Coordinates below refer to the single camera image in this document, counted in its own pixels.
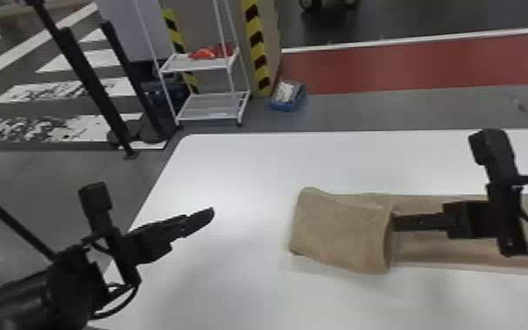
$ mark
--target red floor stripe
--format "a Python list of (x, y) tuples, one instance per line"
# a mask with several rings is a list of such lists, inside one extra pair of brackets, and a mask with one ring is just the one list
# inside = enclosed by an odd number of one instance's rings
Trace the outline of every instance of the red floor stripe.
[(528, 35), (285, 54), (311, 94), (528, 84)]

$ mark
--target black cable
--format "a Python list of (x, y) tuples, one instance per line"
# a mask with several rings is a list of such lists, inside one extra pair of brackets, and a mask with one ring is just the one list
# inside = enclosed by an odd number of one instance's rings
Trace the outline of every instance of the black cable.
[(12, 229), (20, 238), (31, 244), (33, 248), (44, 255), (47, 260), (53, 262), (55, 259), (55, 252), (48, 247), (42, 240), (32, 234), (26, 227), (24, 227), (16, 218), (12, 217), (2, 206), (0, 206), (0, 220)]
[(119, 304), (117, 307), (109, 311), (106, 311), (106, 312), (96, 312), (94, 315), (92, 315), (92, 318), (90, 319), (106, 319), (118, 312), (121, 312), (125, 307), (127, 307), (127, 305), (129, 305), (133, 301), (133, 299), (137, 295), (138, 290), (139, 290), (138, 285), (133, 286), (131, 294), (121, 304)]

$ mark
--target black pole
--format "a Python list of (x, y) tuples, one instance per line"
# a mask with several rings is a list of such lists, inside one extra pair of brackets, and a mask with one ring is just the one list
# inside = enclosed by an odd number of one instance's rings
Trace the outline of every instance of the black pole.
[(43, 5), (43, 0), (27, 0), (27, 3), (33, 7), (35, 12), (37, 12), (43, 25), (49, 33), (51, 33), (55, 43), (66, 56), (66, 59), (72, 66), (75, 74), (82, 81), (82, 85), (86, 91), (88, 91), (88, 94), (96, 104), (96, 107), (117, 137), (118, 143), (123, 146), (123, 149), (126, 152), (125, 158), (137, 158), (137, 154), (139, 153), (133, 151), (129, 144), (129, 141), (132, 140), (132, 136), (125, 125), (125, 122), (119, 115), (115, 104), (112, 103), (109, 95), (106, 93), (104, 86), (100, 83), (96, 72), (94, 72), (94, 69), (90, 66), (86, 56), (84, 56), (82, 49), (75, 40), (74, 34), (67, 27), (61, 29), (57, 28), (57, 25), (55, 25), (49, 12)]
[(20, 236), (23, 240), (31, 244), (33, 248), (35, 248), (42, 255), (44, 255), (50, 262), (54, 260), (55, 252), (47, 245), (45, 245), (43, 241), (38, 239), (37, 236), (29, 232), (28, 229), (21, 225), (21, 223), (18, 222), (16, 218), (12, 217), (11, 214), (8, 213), (2, 206), (0, 206), (0, 220), (2, 220), (5, 225), (10, 227), (12, 231), (14, 231), (14, 233)]
[(164, 135), (163, 128), (158, 119), (158, 116), (155, 113), (155, 109), (149, 103), (149, 100), (147, 100), (146, 93), (143, 90), (143, 88), (141, 88), (141, 85), (139, 84), (137, 73), (133, 69), (131, 63), (129, 62), (129, 58), (127, 57), (127, 54), (125, 53), (125, 50), (123, 49), (123, 46), (121, 45), (121, 42), (118, 40), (115, 27), (110, 21), (105, 20), (102, 24), (100, 24), (100, 28), (103, 30), (104, 35), (106, 36), (106, 39), (111, 44), (111, 47), (113, 51), (115, 52), (115, 55), (117, 56), (118, 61), (121, 63), (121, 67), (123, 67), (125, 74), (129, 78), (129, 81), (131, 82), (131, 86), (133, 87), (133, 90), (135, 90), (135, 94), (137, 94), (137, 98), (141, 102), (141, 106), (143, 106), (143, 110), (146, 113), (149, 123), (152, 125), (157, 135), (161, 137), (162, 140), (164, 140), (165, 137), (163, 136)]

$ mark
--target red item on shelf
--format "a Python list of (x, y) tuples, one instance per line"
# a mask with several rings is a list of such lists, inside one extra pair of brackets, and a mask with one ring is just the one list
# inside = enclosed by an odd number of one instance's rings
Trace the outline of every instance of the red item on shelf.
[[(231, 42), (225, 43), (225, 51), (227, 52), (227, 56), (233, 55), (234, 50), (235, 50), (235, 46), (233, 45), (233, 43)], [(223, 58), (223, 57), (225, 57), (225, 54), (223, 53), (223, 46), (221, 46), (221, 44), (216, 44), (215, 46), (201, 48), (189, 54), (189, 58), (193, 60), (210, 60), (210, 59), (217, 59), (217, 58)]]

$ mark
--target crosswalk stripe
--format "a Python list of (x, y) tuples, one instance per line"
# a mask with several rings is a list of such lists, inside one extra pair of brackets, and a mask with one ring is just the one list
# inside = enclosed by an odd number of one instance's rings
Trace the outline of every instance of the crosswalk stripe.
[[(108, 68), (117, 67), (120, 65), (115, 52), (112, 49), (99, 49), (84, 52), (84, 56), (92, 68)], [(63, 54), (57, 55), (54, 59), (50, 60), (46, 65), (37, 70), (37, 73), (44, 72), (55, 72), (55, 71), (68, 71), (72, 67), (69, 65), (68, 59)]]
[[(100, 83), (109, 97), (134, 97), (135, 90), (127, 77), (105, 78)], [(0, 96), (0, 104), (36, 101), (67, 100), (86, 96), (79, 80), (69, 82), (44, 82), (16, 85)]]
[(96, 29), (93, 32), (88, 33), (88, 35), (80, 40), (80, 42), (94, 42), (94, 41), (103, 41), (106, 40), (106, 36), (104, 35), (103, 31), (101, 29)]
[[(85, 7), (81, 8), (79, 11), (67, 16), (57, 23), (57, 26), (72, 26), (81, 20), (85, 19), (93, 12), (96, 11), (96, 4), (88, 4)], [(0, 55), (0, 71), (15, 61), (18, 61), (23, 56), (29, 54), (31, 51), (35, 50), (37, 47), (43, 45), (51, 39), (51, 35), (47, 31), (42, 31), (31, 38), (23, 41), (16, 47), (13, 47), (11, 50)]]

